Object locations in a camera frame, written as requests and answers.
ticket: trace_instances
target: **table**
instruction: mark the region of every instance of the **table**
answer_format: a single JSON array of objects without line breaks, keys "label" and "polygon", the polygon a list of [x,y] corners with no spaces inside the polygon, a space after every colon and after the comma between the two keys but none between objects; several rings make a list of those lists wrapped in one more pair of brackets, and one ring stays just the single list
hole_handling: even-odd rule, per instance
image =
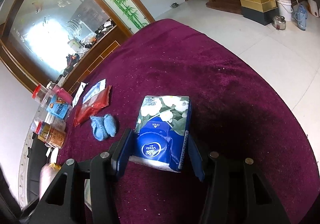
[{"label": "table", "polygon": [[[155,22],[92,71],[84,80],[89,85],[83,95],[105,78],[113,86],[110,105],[98,116],[109,113],[116,118],[116,137],[97,141],[90,121],[72,127],[73,111],[59,163],[87,160],[108,150],[127,127],[135,128],[144,96],[183,95],[193,106],[191,127],[196,135],[227,158],[253,158],[292,224],[316,199],[318,167],[292,112],[253,69],[206,35],[174,20]],[[114,186],[121,224],[197,223],[205,192],[188,158],[182,173],[129,162]]]}]

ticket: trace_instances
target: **plastic jar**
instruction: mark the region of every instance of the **plastic jar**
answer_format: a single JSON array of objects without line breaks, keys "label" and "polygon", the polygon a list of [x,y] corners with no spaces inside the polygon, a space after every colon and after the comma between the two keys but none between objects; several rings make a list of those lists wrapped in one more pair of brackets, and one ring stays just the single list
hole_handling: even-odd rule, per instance
[{"label": "plastic jar", "polygon": [[47,89],[52,90],[53,93],[55,93],[58,97],[62,98],[66,103],[70,105],[72,104],[73,97],[62,87],[58,86],[56,83],[50,81],[47,85]]},{"label": "plastic jar", "polygon": [[51,90],[45,94],[40,106],[57,118],[66,120],[72,111],[72,106],[54,95]]},{"label": "plastic jar", "polygon": [[48,113],[45,120],[46,123],[54,125],[57,129],[64,131],[66,129],[66,122],[53,114]]},{"label": "plastic jar", "polygon": [[61,149],[64,145],[66,133],[55,127],[53,124],[41,122],[41,130],[38,133],[38,139],[47,143],[51,147]]},{"label": "plastic jar", "polygon": [[33,91],[32,98],[38,102],[39,104],[42,103],[44,100],[48,90],[41,84],[39,84],[36,89]]}]

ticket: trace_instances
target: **metal kettle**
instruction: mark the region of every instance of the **metal kettle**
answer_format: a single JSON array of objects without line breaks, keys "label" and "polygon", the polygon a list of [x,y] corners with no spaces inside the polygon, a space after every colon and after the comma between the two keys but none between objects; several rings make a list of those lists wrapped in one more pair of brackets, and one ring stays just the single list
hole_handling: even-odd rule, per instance
[{"label": "metal kettle", "polygon": [[272,25],[277,29],[277,30],[285,30],[286,23],[285,19],[283,16],[276,15],[272,18]]}]

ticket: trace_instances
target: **blue water jug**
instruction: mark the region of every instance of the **blue water jug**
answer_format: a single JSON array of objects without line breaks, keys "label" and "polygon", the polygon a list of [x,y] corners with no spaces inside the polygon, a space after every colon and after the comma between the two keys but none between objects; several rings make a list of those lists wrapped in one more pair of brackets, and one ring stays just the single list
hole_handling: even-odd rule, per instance
[{"label": "blue water jug", "polygon": [[307,11],[301,3],[294,14],[294,18],[298,21],[298,28],[305,31],[307,26]]}]

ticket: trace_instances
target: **snack package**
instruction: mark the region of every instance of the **snack package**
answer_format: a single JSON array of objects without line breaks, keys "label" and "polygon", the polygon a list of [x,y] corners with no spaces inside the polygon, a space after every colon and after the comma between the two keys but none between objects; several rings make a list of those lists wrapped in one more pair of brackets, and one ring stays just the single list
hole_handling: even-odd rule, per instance
[{"label": "snack package", "polygon": [[135,129],[129,160],[180,172],[188,143],[191,103],[188,96],[146,96]]},{"label": "snack package", "polygon": [[74,120],[74,126],[82,124],[90,118],[90,116],[96,115],[102,108],[109,105],[109,94],[111,86],[108,86],[98,94],[87,100],[81,108],[77,108],[76,116]]},{"label": "snack package", "polygon": [[57,95],[54,95],[50,101],[50,104],[47,107],[47,111],[54,115],[55,117],[58,117],[60,119],[64,119],[67,115],[67,113],[70,113],[70,106],[68,103],[66,103],[61,97],[58,97]]},{"label": "snack package", "polygon": [[106,80],[103,79],[96,83],[90,90],[84,95],[82,99],[82,103],[86,103],[90,98],[95,96],[96,94],[100,93],[102,90],[106,88]]}]

